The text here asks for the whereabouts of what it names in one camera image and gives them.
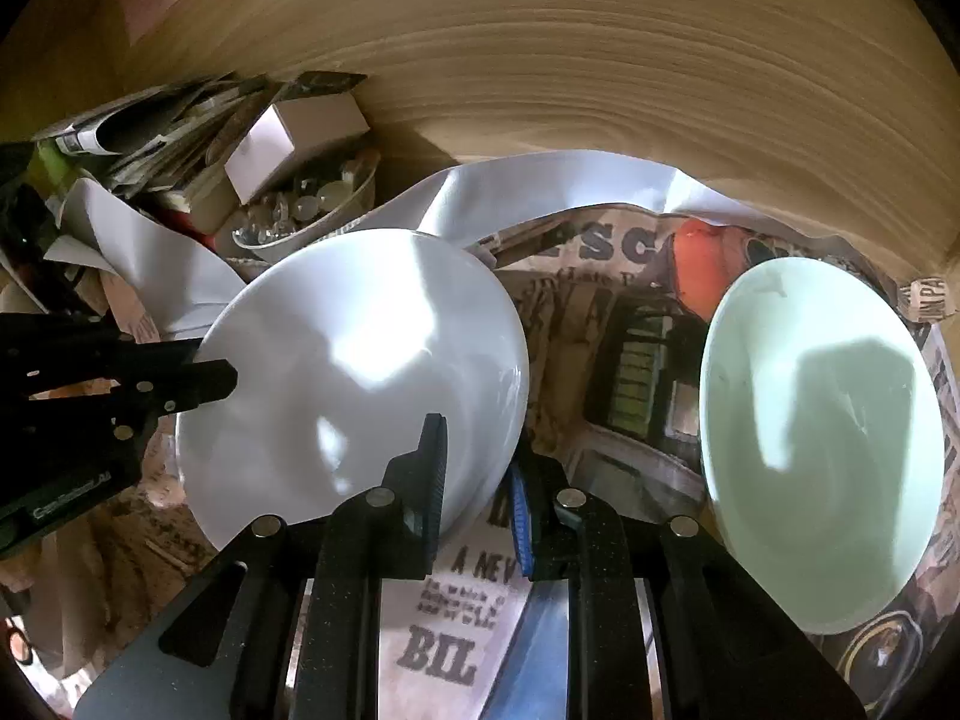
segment silver rivet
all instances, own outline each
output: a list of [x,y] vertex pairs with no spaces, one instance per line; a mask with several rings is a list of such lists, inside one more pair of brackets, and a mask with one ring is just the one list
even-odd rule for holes
[[262,517],[253,520],[250,529],[253,531],[253,536],[270,538],[270,536],[276,536],[280,532],[281,525],[283,523],[276,514],[264,514]]
[[579,509],[584,503],[587,503],[587,495],[577,488],[566,488],[557,493],[557,503],[565,509]]
[[394,491],[390,488],[373,488],[367,493],[367,503],[375,509],[383,506],[390,506],[394,502]]
[[700,527],[693,517],[674,517],[670,520],[670,530],[680,538],[690,538],[699,533]]

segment white box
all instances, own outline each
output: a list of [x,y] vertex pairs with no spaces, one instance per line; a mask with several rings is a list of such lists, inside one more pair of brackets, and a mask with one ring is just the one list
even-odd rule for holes
[[227,176],[246,203],[307,160],[368,129],[349,92],[282,100],[267,108],[238,143],[227,159]]

